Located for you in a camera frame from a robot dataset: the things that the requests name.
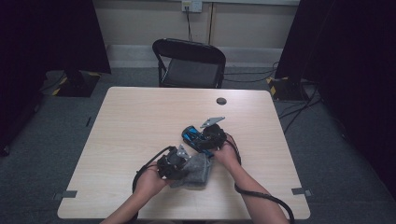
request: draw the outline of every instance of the wooden table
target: wooden table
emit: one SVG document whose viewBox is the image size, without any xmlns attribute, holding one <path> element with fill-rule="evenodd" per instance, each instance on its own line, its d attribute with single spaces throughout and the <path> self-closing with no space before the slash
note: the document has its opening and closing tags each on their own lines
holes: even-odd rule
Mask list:
<svg viewBox="0 0 396 224">
<path fill-rule="evenodd" d="M 220 97 L 226 105 L 217 104 Z M 225 117 L 219 126 L 236 141 L 243 167 L 287 203 L 297 219 L 309 218 L 305 196 L 291 191 L 301 183 L 267 91 L 135 87 L 108 90 L 67 188 L 77 196 L 63 198 L 58 216 L 107 217 L 131 195 L 143 164 L 163 148 L 183 143 L 186 127 L 199 129 L 212 117 Z M 233 179 L 216 161 L 204 189 L 165 188 L 139 218 L 250 219 Z"/>
</svg>

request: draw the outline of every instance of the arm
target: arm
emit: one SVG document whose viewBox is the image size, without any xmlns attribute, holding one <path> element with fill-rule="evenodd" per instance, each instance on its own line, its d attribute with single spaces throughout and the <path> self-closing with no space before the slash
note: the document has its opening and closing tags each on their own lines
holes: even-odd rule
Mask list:
<svg viewBox="0 0 396 224">
<path fill-rule="evenodd" d="M 107 223 L 125 223 L 134 217 L 134 215 L 156 194 L 158 194 L 168 182 L 158 176 L 157 167 L 150 166 L 137 181 L 136 189 L 115 212 L 102 221 Z"/>
<path fill-rule="evenodd" d="M 230 136 L 227 139 L 235 145 Z M 239 188 L 269 194 L 268 190 L 251 177 L 238 163 L 235 152 L 229 143 L 225 142 L 221 150 L 213 151 L 213 153 L 216 160 L 230 172 Z M 289 223 L 277 203 L 244 194 L 242 194 L 242 198 L 254 223 Z"/>
</svg>

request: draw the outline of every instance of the wall outlet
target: wall outlet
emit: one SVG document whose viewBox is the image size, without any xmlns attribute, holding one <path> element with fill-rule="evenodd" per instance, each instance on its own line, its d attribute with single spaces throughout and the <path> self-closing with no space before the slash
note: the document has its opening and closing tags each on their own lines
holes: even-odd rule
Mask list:
<svg viewBox="0 0 396 224">
<path fill-rule="evenodd" d="M 181 1 L 181 11 L 202 12 L 202 1 Z"/>
<path fill-rule="evenodd" d="M 181 11 L 192 12 L 192 1 L 181 1 Z"/>
</svg>

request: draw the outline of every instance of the gray carpet floor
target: gray carpet floor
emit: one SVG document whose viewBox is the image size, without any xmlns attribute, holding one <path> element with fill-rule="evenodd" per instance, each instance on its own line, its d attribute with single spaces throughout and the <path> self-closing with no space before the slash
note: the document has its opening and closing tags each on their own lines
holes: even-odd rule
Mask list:
<svg viewBox="0 0 396 224">
<path fill-rule="evenodd" d="M 226 73 L 269 70 L 229 67 Z M 48 73 L 44 87 L 61 75 Z M 59 219 L 61 201 L 53 196 L 66 190 L 107 89 L 156 87 L 157 76 L 156 68 L 114 68 L 112 75 L 100 78 L 90 98 L 51 96 L 56 86 L 43 91 L 46 95 L 37 113 L 10 145 L 10 155 L 0 158 L 0 223 L 98 223 Z M 268 91 L 263 80 L 246 82 L 264 76 L 227 75 L 223 89 Z M 308 94 L 313 89 L 306 87 Z M 315 93 L 313 102 L 319 99 Z M 274 104 L 279 115 L 303 106 L 299 102 Z M 284 129 L 292 118 L 280 120 Z M 303 188 L 313 193 L 307 197 L 311 217 L 296 223 L 396 223 L 395 201 L 322 102 L 305 109 L 285 135 Z"/>
</svg>

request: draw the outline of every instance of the baseboard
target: baseboard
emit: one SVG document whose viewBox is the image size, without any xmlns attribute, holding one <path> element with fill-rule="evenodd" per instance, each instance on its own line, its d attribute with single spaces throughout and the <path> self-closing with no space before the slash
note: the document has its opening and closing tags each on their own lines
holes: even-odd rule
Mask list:
<svg viewBox="0 0 396 224">
<path fill-rule="evenodd" d="M 272 67 L 283 49 L 219 48 L 226 56 L 227 67 Z M 109 45 L 106 48 L 110 67 L 157 67 L 151 46 Z"/>
</svg>

